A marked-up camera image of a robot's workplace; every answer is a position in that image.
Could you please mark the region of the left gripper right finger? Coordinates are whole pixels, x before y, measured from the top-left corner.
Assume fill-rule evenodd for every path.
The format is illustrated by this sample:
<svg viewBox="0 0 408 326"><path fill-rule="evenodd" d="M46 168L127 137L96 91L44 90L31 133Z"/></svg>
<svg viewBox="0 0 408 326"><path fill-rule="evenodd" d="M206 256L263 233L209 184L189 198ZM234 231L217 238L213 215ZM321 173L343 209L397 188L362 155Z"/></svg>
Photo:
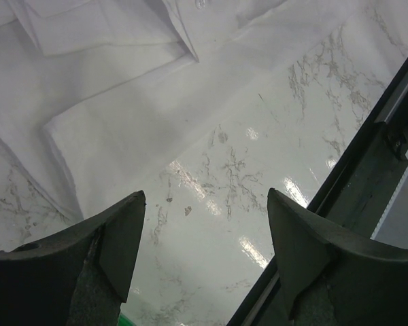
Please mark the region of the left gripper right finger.
<svg viewBox="0 0 408 326"><path fill-rule="evenodd" d="M291 325L408 325L408 250L353 233L276 189L268 218Z"/></svg>

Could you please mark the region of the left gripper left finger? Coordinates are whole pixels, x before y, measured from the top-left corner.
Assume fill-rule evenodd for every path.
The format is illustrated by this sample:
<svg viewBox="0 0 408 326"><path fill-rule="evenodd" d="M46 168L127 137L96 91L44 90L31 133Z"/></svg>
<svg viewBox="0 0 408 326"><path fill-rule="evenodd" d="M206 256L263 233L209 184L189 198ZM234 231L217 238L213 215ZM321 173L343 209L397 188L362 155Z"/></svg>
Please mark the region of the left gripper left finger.
<svg viewBox="0 0 408 326"><path fill-rule="evenodd" d="M138 191L51 236L0 251L0 325L117 325L145 211Z"/></svg>

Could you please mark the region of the white long sleeve shirt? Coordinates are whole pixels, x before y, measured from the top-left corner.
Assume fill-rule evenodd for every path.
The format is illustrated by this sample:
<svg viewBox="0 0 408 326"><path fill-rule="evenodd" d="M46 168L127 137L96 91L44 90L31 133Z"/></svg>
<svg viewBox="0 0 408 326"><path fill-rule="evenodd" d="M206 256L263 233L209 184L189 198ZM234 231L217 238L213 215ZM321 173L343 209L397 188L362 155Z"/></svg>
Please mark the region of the white long sleeve shirt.
<svg viewBox="0 0 408 326"><path fill-rule="evenodd" d="M135 191L359 1L0 1L0 138L65 216Z"/></svg>

